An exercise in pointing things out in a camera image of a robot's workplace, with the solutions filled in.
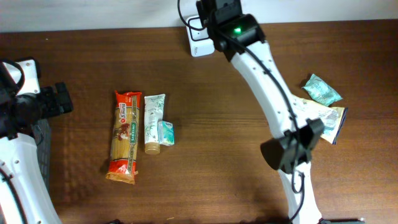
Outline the orange spaghetti packet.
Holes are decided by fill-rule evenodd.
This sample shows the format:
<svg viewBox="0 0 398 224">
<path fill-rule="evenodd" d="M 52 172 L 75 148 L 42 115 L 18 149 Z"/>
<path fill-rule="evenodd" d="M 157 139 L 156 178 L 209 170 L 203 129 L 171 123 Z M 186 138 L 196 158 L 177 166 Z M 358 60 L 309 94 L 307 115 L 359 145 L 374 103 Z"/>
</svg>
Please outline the orange spaghetti packet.
<svg viewBox="0 0 398 224">
<path fill-rule="evenodd" d="M 141 92 L 115 93 L 116 106 L 112 129 L 109 180 L 134 184 L 139 137 Z"/>
</svg>

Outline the white cosmetic tube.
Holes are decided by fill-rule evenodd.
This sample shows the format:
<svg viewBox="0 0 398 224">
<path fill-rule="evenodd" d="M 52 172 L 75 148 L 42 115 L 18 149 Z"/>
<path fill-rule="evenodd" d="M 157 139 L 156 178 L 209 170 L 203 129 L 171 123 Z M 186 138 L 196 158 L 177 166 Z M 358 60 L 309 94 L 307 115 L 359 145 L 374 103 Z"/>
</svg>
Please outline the white cosmetic tube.
<svg viewBox="0 0 398 224">
<path fill-rule="evenodd" d="M 164 115 L 165 94 L 144 97 L 144 151 L 149 155 L 160 153 L 158 122 Z"/>
</svg>

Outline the small teal white packet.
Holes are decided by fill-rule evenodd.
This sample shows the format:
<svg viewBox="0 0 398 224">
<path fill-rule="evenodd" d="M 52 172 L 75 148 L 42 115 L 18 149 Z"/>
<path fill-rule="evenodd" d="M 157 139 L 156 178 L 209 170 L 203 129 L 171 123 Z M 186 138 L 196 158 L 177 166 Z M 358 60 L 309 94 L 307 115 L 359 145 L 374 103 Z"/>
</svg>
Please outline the small teal white packet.
<svg viewBox="0 0 398 224">
<path fill-rule="evenodd" d="M 173 146 L 175 144 L 174 126 L 168 121 L 158 122 L 159 144 Z"/>
</svg>

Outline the teal crinkled snack packet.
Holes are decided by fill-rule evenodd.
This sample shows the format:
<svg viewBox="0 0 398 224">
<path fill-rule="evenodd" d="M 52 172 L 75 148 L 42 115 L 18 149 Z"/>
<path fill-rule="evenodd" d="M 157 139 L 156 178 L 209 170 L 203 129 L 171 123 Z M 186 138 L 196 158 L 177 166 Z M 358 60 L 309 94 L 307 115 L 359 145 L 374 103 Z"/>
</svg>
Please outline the teal crinkled snack packet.
<svg viewBox="0 0 398 224">
<path fill-rule="evenodd" d="M 310 76 L 302 88 L 310 95 L 312 100 L 323 106 L 330 106 L 343 99 L 335 89 L 315 74 Z"/>
</svg>

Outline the cream snack bag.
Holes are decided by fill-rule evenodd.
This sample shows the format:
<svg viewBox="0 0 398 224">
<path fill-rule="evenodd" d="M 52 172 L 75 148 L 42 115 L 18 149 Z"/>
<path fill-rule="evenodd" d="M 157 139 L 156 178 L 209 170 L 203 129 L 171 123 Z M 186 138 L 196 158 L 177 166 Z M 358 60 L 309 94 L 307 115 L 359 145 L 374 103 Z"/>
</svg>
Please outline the cream snack bag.
<svg viewBox="0 0 398 224">
<path fill-rule="evenodd" d="M 295 95 L 293 107 L 298 114 L 307 115 L 311 119 L 320 118 L 325 126 L 321 137 L 329 143 L 335 145 L 338 135 L 346 119 L 347 108 L 327 107 L 313 100 L 307 100 Z"/>
</svg>

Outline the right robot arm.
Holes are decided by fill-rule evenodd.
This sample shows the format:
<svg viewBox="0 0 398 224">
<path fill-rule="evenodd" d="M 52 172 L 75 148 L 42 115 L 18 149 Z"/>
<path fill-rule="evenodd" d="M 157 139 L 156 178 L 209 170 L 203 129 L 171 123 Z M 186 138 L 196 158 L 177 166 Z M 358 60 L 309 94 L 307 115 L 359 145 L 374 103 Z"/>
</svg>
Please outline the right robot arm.
<svg viewBox="0 0 398 224">
<path fill-rule="evenodd" d="M 201 0 L 196 6 L 215 49 L 242 75 L 266 116 L 273 138 L 261 144 L 261 153 L 280 175 L 288 222 L 321 223 L 310 169 L 323 122 L 294 110 L 297 102 L 273 61 L 266 36 L 254 16 L 243 13 L 239 0 Z"/>
</svg>

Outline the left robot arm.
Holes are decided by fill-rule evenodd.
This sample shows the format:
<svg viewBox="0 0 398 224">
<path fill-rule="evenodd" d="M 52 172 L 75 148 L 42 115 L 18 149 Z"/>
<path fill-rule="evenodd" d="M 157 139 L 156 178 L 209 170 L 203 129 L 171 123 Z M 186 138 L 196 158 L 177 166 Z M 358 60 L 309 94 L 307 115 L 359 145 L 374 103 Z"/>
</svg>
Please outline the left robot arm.
<svg viewBox="0 0 398 224">
<path fill-rule="evenodd" d="M 4 223 L 60 223 L 49 195 L 48 119 L 73 111 L 63 82 L 39 85 L 38 62 L 1 60 L 1 217 Z"/>
</svg>

